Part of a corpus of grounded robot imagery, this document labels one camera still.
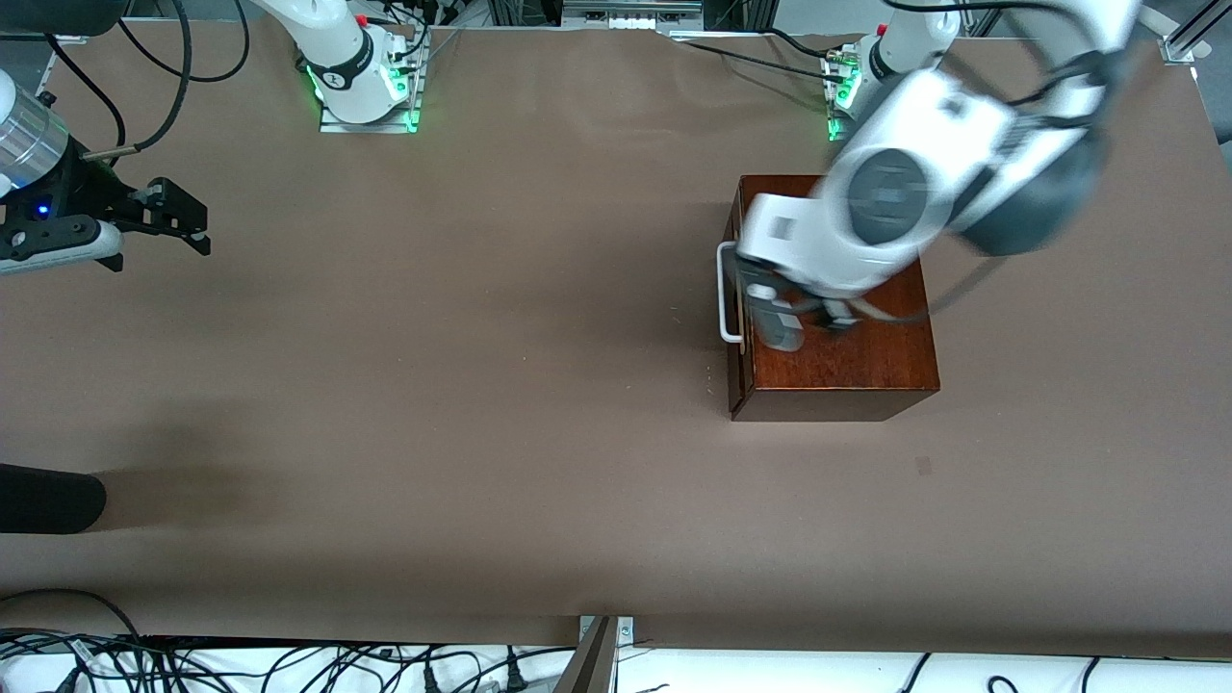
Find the metal bracket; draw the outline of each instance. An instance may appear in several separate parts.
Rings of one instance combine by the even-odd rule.
[[[611,693],[616,649],[633,644],[633,619],[583,617],[582,634],[582,642],[552,693]]]
[[[1202,37],[1232,11],[1232,0],[1209,0],[1206,5],[1188,20],[1179,22],[1159,43],[1163,60],[1169,65],[1188,65],[1194,62],[1194,49],[1202,43]]]
[[[586,636],[586,630],[590,629],[590,624],[595,623],[599,617],[582,617],[582,630],[578,631],[578,640],[583,640]],[[616,617],[616,646],[628,647],[633,644],[633,617]]]
[[[1173,44],[1164,39],[1159,39],[1159,54],[1163,55],[1165,65],[1193,65],[1195,62],[1193,51],[1185,51],[1184,54],[1178,55]]]

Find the cable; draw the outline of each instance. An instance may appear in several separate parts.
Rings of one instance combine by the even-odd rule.
[[[1090,672],[1095,671],[1095,665],[1099,663],[1100,658],[1101,657],[1092,657],[1090,663],[1088,663],[1087,668],[1082,671],[1082,688],[1079,688],[1079,693],[1087,693],[1087,683],[1090,681]]]
[[[480,670],[478,673],[476,673],[471,678],[463,681],[451,693],[462,693],[462,691],[466,689],[466,687],[471,686],[472,683],[474,683],[476,686],[478,686],[478,683],[480,681],[483,681],[483,677],[488,676],[489,673],[492,673],[492,672],[494,672],[494,671],[496,671],[496,670],[499,670],[499,668],[501,668],[504,666],[508,666],[510,662],[516,662],[519,660],[525,660],[527,657],[537,657],[540,655],[552,655],[552,654],[556,654],[556,652],[572,652],[577,647],[548,647],[546,650],[535,650],[533,652],[520,652],[517,655],[514,655],[513,657],[506,657],[505,661],[503,661],[500,663],[492,665],[490,667],[488,667],[485,670]]]
[[[60,42],[55,39],[54,35],[44,33],[43,36],[47,38],[47,44],[52,47],[52,52],[55,53],[55,57],[59,58],[59,60],[64,63],[64,65],[73,74],[75,74],[79,80],[81,80],[81,84],[84,84],[86,89],[92,91],[94,95],[102,101],[103,106],[107,107],[107,112],[111,113],[111,118],[116,121],[116,147],[122,147],[124,144],[124,139],[128,137],[128,132],[124,129],[124,116],[120,113],[120,109],[116,107],[116,102],[112,101],[111,97],[107,96],[106,92],[103,92],[102,89],[95,84],[80,67],[78,67],[73,58],[69,58],[68,53],[65,53],[64,48],[60,47]],[[116,165],[116,159],[111,159],[107,165]]]
[[[853,308],[860,311],[861,313],[869,316],[877,322],[886,322],[892,324],[914,324],[918,322],[924,322],[929,318],[929,314],[938,314],[941,311],[949,308],[955,301],[962,298],[972,289],[976,287],[981,281],[988,279],[988,275],[993,274],[998,268],[1004,265],[1009,258],[988,258],[978,268],[972,270],[962,281],[956,284],[954,289],[946,291],[940,298],[929,305],[918,313],[910,316],[892,316],[886,311],[873,306],[862,297],[848,298],[846,302],[851,305]]]
[[[248,16],[244,15],[244,5],[240,4],[239,0],[232,0],[232,1],[235,4],[235,11],[239,12],[240,28],[244,30],[244,49],[239,54],[239,60],[235,63],[235,67],[233,67],[232,69],[224,72],[223,74],[213,75],[213,76],[192,76],[192,75],[190,75],[188,76],[188,81],[200,81],[200,83],[223,81],[223,80],[227,80],[227,79],[230,79],[230,78],[235,76],[235,74],[238,74],[239,70],[244,69],[244,64],[248,63],[248,53],[249,53],[249,49],[253,46],[253,37],[249,33],[249,27],[248,27]],[[124,36],[128,37],[128,42],[132,43],[133,47],[137,48],[140,52],[142,55],[145,55],[145,58],[149,62],[152,62],[155,65],[158,65],[159,69],[161,69],[165,73],[170,73],[170,74],[174,74],[175,76],[180,76],[180,73],[176,72],[175,68],[172,68],[171,65],[164,63],[163,60],[159,60],[153,53],[149,52],[149,49],[147,49],[144,46],[142,46],[142,42],[138,41],[137,37],[133,36],[133,32],[128,30],[128,25],[124,23],[124,20],[120,20],[120,31],[124,32]]]
[[[509,650],[505,655],[505,661],[509,662],[509,677],[506,678],[508,683],[505,684],[505,691],[508,693],[521,693],[522,691],[526,691],[527,683],[526,679],[522,678],[522,670],[517,666],[517,660],[514,658],[514,646],[509,645],[508,647]]]
[[[779,38],[786,41],[788,46],[791,46],[796,51],[800,51],[801,53],[803,53],[803,54],[806,54],[806,55],[808,55],[811,58],[824,58],[825,57],[825,51],[816,51],[813,48],[809,48],[808,46],[804,46],[803,43],[796,41],[796,38],[792,37],[786,31],[770,27],[770,28],[763,30],[760,33],[769,33],[771,36],[777,36]]]
[[[744,60],[747,63],[753,63],[753,64],[756,64],[756,65],[765,65],[768,68],[774,68],[776,70],[782,70],[785,73],[801,74],[801,75],[804,75],[804,76],[814,76],[814,78],[824,80],[824,81],[834,81],[834,83],[843,81],[843,78],[839,76],[839,75],[822,74],[822,73],[814,73],[814,72],[809,72],[809,70],[802,70],[800,68],[793,68],[791,65],[782,65],[782,64],[779,64],[779,63],[771,63],[770,60],[763,60],[761,58],[753,58],[750,55],[742,55],[739,53],[732,53],[731,51],[723,51],[722,48],[715,48],[713,46],[705,46],[705,44],[701,44],[701,43],[692,43],[690,41],[684,41],[683,43],[685,46],[689,46],[691,48],[696,48],[699,51],[706,51],[707,53],[717,53],[719,55],[727,55],[728,58],[736,58],[737,60]]]
[[[1018,686],[1014,686],[1014,682],[1010,681],[1010,679],[1008,679],[1008,678],[1005,678],[1004,676],[993,676],[993,677],[989,677],[988,682],[984,683],[984,689],[987,689],[988,693],[997,693],[997,684],[998,683],[1004,683],[1005,686],[1008,686],[1009,689],[1010,689],[1010,693],[1018,693]]]
[[[919,660],[915,661],[915,666],[912,667],[912,675],[907,678],[907,683],[898,689],[898,693],[912,693],[912,688],[915,688],[915,679],[920,677],[920,671],[924,668],[924,662],[933,656],[933,652],[924,652]]]
[[[1042,2],[1040,0],[981,0],[977,2],[955,2],[952,5],[913,5],[910,2],[901,2],[899,0],[881,0],[885,5],[888,5],[896,10],[903,10],[907,12],[954,12],[962,10],[1040,10],[1041,12],[1052,12],[1055,15],[1061,15],[1066,18],[1078,33],[1082,35],[1083,41],[1085,41],[1092,49],[1099,46],[1095,41],[1095,32],[1092,27],[1083,20],[1078,12],[1064,5],[1052,5],[1050,2]]]
[[[142,139],[136,144],[129,144],[127,147],[117,147],[115,149],[108,149],[106,152],[91,152],[85,157],[81,157],[85,162],[92,162],[96,159],[106,159],[110,157],[126,157],[128,154],[136,154],[149,149],[163,139],[163,136],[171,129],[175,125],[175,120],[180,116],[180,109],[184,106],[184,95],[188,91],[188,79],[192,75],[192,32],[188,28],[188,14],[184,9],[184,0],[171,0],[171,5],[175,7],[175,12],[180,20],[180,39],[184,42],[184,62],[180,67],[180,86],[175,90],[175,100],[171,101],[171,110],[168,111],[166,117],[163,118],[163,125],[154,131],[154,134]]]
[[[172,1],[176,5],[180,5],[181,9],[182,9],[182,4],[181,4],[180,0],[172,0]],[[42,597],[42,596],[48,596],[48,594],[63,594],[63,596],[68,596],[68,597],[83,597],[85,599],[90,599],[90,601],[97,602],[97,603],[102,604],[103,607],[106,607],[107,610],[112,613],[112,615],[115,615],[117,619],[120,619],[120,623],[124,624],[124,630],[128,631],[128,635],[129,635],[129,638],[133,639],[134,644],[138,644],[138,642],[142,641],[140,633],[137,631],[137,626],[133,625],[133,620],[131,618],[128,618],[128,614],[126,614],[123,609],[121,609],[120,607],[117,607],[113,602],[111,602],[106,597],[95,594],[94,592],[87,592],[85,589],[74,589],[71,587],[43,587],[43,588],[38,588],[38,589],[26,589],[23,592],[15,592],[12,594],[7,594],[5,597],[0,597],[0,603],[12,602],[14,599],[25,599],[27,597]],[[138,675],[144,675],[144,671],[142,670],[143,657],[139,656],[139,655],[134,655],[133,660],[137,662],[137,672],[138,672]],[[86,676],[91,676],[90,672],[89,672],[89,668],[86,670]]]

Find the black cable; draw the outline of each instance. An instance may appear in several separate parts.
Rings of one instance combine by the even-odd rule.
[[[933,652],[924,652],[919,660],[915,661],[915,666],[912,667],[912,675],[907,678],[907,683],[898,689],[898,693],[912,693],[912,688],[915,688],[915,679],[920,677],[920,671],[924,668],[924,663],[928,662]]]
[[[1008,686],[1009,689],[1010,689],[1010,693],[1018,693],[1018,686],[1014,686],[1014,682],[1010,681],[1010,679],[1008,679],[1008,678],[1005,678],[1004,676],[993,676],[993,677],[989,677],[988,682],[984,683],[984,689],[988,691],[988,693],[997,693],[997,684],[998,683],[1004,683],[1005,686]]]
[[[426,650],[424,650],[423,652],[415,655],[414,657],[411,657],[409,660],[404,660],[403,665],[398,668],[398,673],[393,675],[393,677],[389,678],[389,683],[387,684],[388,686],[388,691],[389,692],[397,691],[398,689],[398,683],[402,682],[402,676],[404,673],[407,673],[407,670],[409,670],[413,665],[415,665],[415,662],[420,662],[425,657],[431,656],[431,652],[432,652],[432,650],[435,647],[436,647],[435,645],[429,646]],[[382,688],[377,693],[386,693],[386,688]]]
[[[1050,2],[1044,2],[1040,0],[979,0],[976,2],[954,2],[951,5],[914,5],[912,2],[901,2],[899,0],[881,0],[885,5],[888,5],[896,10],[904,10],[907,12],[954,12],[962,10],[1040,10],[1041,12],[1052,12],[1053,15],[1060,15],[1066,18],[1078,33],[1082,35],[1083,41],[1085,41],[1092,49],[1095,49],[1099,42],[1095,41],[1095,32],[1092,27],[1078,15],[1078,12],[1064,5],[1052,5]]]
[[[462,691],[466,689],[467,686],[471,686],[472,683],[478,684],[480,681],[483,681],[483,677],[488,676],[489,673],[492,673],[492,672],[494,672],[494,671],[496,671],[496,670],[499,670],[499,668],[501,668],[504,666],[508,666],[509,662],[516,662],[519,660],[525,660],[527,657],[537,657],[540,655],[552,655],[554,652],[572,652],[577,647],[548,647],[546,650],[535,650],[532,652],[520,652],[520,654],[517,654],[517,655],[515,655],[513,657],[508,657],[505,661],[503,661],[500,663],[492,665],[490,667],[488,667],[485,670],[480,670],[478,673],[476,673],[471,678],[468,678],[468,679],[463,681],[461,684],[458,684],[458,687],[455,688],[451,693],[462,693]]]
[[[1087,668],[1082,671],[1082,688],[1079,688],[1079,693],[1087,693],[1087,683],[1090,681],[1090,672],[1095,671],[1095,665],[1099,663],[1100,658],[1101,657],[1092,657],[1090,663],[1088,663]]]
[[[201,83],[223,81],[225,79],[235,76],[235,74],[239,73],[239,70],[244,69],[244,64],[248,63],[248,53],[253,46],[253,37],[249,33],[249,27],[248,27],[248,16],[244,15],[244,5],[241,5],[239,0],[232,0],[232,1],[235,2],[235,11],[239,12],[240,28],[244,31],[244,49],[239,54],[239,60],[235,63],[235,67],[224,72],[223,74],[213,76],[190,75],[188,76],[190,81],[201,81]],[[180,73],[175,68],[164,63],[163,60],[159,60],[158,57],[155,57],[153,53],[149,52],[149,49],[142,46],[142,42],[138,41],[136,36],[133,36],[132,31],[129,31],[128,25],[124,23],[124,20],[120,20],[120,31],[124,32],[124,36],[128,37],[128,42],[132,43],[133,47],[140,52],[142,55],[145,55],[145,59],[158,65],[159,69],[161,69],[163,72],[174,74],[175,76],[180,76]]]
[[[102,89],[95,84],[80,67],[78,67],[73,58],[69,58],[68,53],[64,52],[64,48],[60,48],[60,42],[55,39],[54,35],[44,33],[43,36],[47,38],[47,44],[52,47],[52,52],[55,53],[55,57],[59,58],[59,60],[64,63],[64,65],[73,74],[75,74],[79,80],[81,80],[81,84],[84,84],[86,89],[92,91],[94,95],[102,101],[103,106],[107,107],[107,112],[111,113],[111,118],[116,121],[116,147],[122,147],[124,144],[124,139],[128,138],[128,131],[124,128],[124,116],[120,113],[120,109],[116,107],[116,102],[112,101],[111,97],[107,96],[107,94],[103,92]],[[116,165],[116,159],[112,159],[108,165]]]
[[[182,7],[182,4],[181,4],[180,0],[172,0],[172,1],[176,2],[177,5],[181,5],[181,7]],[[133,625],[133,620],[131,618],[128,618],[128,614],[126,614],[123,609],[121,609],[120,607],[117,607],[115,603],[112,603],[106,597],[95,594],[94,592],[87,592],[85,589],[75,589],[75,588],[71,588],[71,587],[43,587],[43,588],[38,588],[38,589],[26,589],[23,592],[15,592],[12,594],[7,594],[5,597],[0,597],[0,603],[11,602],[14,599],[23,599],[23,598],[27,598],[27,597],[41,597],[41,596],[48,596],[48,594],[62,594],[62,596],[68,596],[68,597],[83,597],[85,599],[90,599],[90,601],[97,602],[97,603],[102,604],[103,607],[106,607],[107,610],[112,613],[112,615],[115,615],[117,619],[120,619],[120,623],[124,624],[124,630],[128,631],[128,635],[129,635],[129,638],[133,639],[134,644],[139,644],[142,641],[140,633],[137,631],[137,626]],[[137,662],[137,672],[138,672],[138,675],[144,675],[144,671],[142,670],[143,662],[144,662],[144,657],[142,657],[140,655],[134,655],[133,658]],[[89,671],[86,671],[86,676],[91,676]],[[149,688],[148,693],[154,693],[153,688]]]
[[[184,9],[184,0],[171,0],[171,5],[175,7],[176,15],[180,18],[180,38],[184,42],[184,62],[180,65],[180,86],[175,91],[175,100],[171,101],[171,110],[168,111],[166,117],[163,118],[163,125],[154,131],[154,134],[142,139],[137,144],[133,144],[133,152],[142,152],[149,149],[163,136],[171,129],[175,125],[175,118],[180,116],[180,109],[184,106],[184,95],[188,91],[188,80],[192,75],[192,32],[188,28],[188,14]]]
[[[771,63],[770,60],[763,60],[761,58],[753,58],[752,55],[742,55],[739,53],[732,53],[731,51],[723,51],[722,48],[715,48],[713,46],[705,46],[705,44],[701,44],[701,43],[694,43],[691,41],[684,41],[683,43],[685,46],[690,46],[690,47],[696,48],[699,51],[706,51],[707,53],[717,53],[719,55],[727,55],[728,58],[736,58],[737,60],[744,60],[747,63],[753,63],[755,65],[765,65],[768,68],[774,68],[776,70],[782,70],[785,73],[801,74],[801,75],[804,75],[804,76],[814,76],[814,78],[824,80],[824,81],[834,81],[834,83],[843,81],[843,78],[839,76],[839,75],[822,74],[822,73],[814,73],[814,72],[809,72],[809,70],[802,70],[800,68],[793,68],[791,65],[782,65],[782,64],[779,64],[779,63]]]
[[[505,684],[505,691],[508,693],[521,693],[526,691],[527,683],[522,678],[522,670],[517,666],[517,660],[514,658],[514,646],[508,645],[509,650],[505,654],[505,661],[509,662],[509,676],[506,677],[508,683]]]
[[[979,266],[972,270],[971,274],[965,276],[962,281],[954,285],[954,289],[942,293],[940,298],[929,303],[926,308],[909,316],[892,316],[862,297],[848,298],[846,302],[853,308],[877,322],[886,322],[891,324],[914,324],[924,322],[929,318],[929,316],[940,313],[952,306],[955,301],[966,296],[972,289],[975,289],[983,280],[988,279],[988,275],[993,274],[993,271],[1004,265],[1008,260],[1009,258],[1007,256],[988,258],[981,263]]]
[[[304,661],[307,661],[308,658],[312,658],[312,657],[315,657],[317,655],[319,655],[319,654],[322,654],[322,652],[324,652],[324,651],[325,651],[325,647],[319,647],[319,649],[317,649],[317,651],[315,651],[315,652],[312,652],[310,655],[308,655],[308,657],[304,657],[304,658],[301,658],[301,660],[297,660],[297,661],[292,662],[292,665],[298,665],[298,663],[301,663],[301,662],[304,662]],[[287,657],[290,657],[291,655],[293,655],[294,652],[296,652],[296,650],[291,650],[291,651],[288,651],[288,652],[285,652],[285,654],[283,654],[283,655],[282,655],[281,657],[278,657],[277,660],[274,660],[274,665],[272,665],[272,666],[270,667],[270,671],[265,672],[265,677],[264,677],[265,679],[264,679],[264,681],[261,681],[261,693],[266,693],[266,691],[269,691],[269,688],[270,688],[270,679],[271,679],[271,678],[274,677],[274,673],[275,673],[275,672],[277,672],[277,671],[278,671],[278,667],[280,667],[280,666],[282,665],[282,662],[283,662],[283,661],[285,661],[285,660],[286,660]]]
[[[378,672],[376,672],[376,671],[373,671],[373,670],[371,670],[368,667],[361,666],[359,663],[360,660],[363,658],[363,652],[355,651],[352,658],[342,661],[344,658],[345,657],[340,657],[339,660],[335,660],[335,662],[338,663],[338,671],[335,671],[330,676],[329,681],[325,682],[325,686],[322,688],[322,693],[333,693],[334,687],[338,686],[338,681],[342,677],[344,673],[346,673],[346,670],[349,670],[349,668],[357,668],[357,670],[360,670],[362,672],[371,673],[372,676],[377,677],[377,681],[381,682],[381,688],[384,688],[384,683],[386,683],[384,677],[382,677]]]
[[[771,36],[777,36],[779,38],[786,41],[788,46],[791,46],[796,51],[800,51],[801,53],[803,53],[803,54],[806,54],[806,55],[808,55],[811,58],[824,58],[825,57],[825,51],[817,51],[816,48],[809,48],[808,46],[804,46],[803,43],[796,41],[796,38],[793,36],[791,36],[790,33],[787,33],[786,31],[770,27],[770,28],[766,28],[766,30],[761,30],[760,33],[769,33]]]

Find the silver cylinder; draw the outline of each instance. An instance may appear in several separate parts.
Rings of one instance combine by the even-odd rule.
[[[64,155],[69,129],[0,70],[0,196],[43,178]]]

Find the brown wooden box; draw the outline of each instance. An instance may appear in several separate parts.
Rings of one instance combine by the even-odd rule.
[[[740,236],[744,210],[758,192],[803,197],[816,175],[747,175],[732,205],[724,240]],[[743,344],[728,344],[727,390],[733,420],[886,420],[941,388],[929,321],[910,326],[864,321],[838,337],[806,324],[795,353],[761,344],[737,291],[727,292],[727,324]],[[867,295],[893,314],[928,306],[919,261]]]

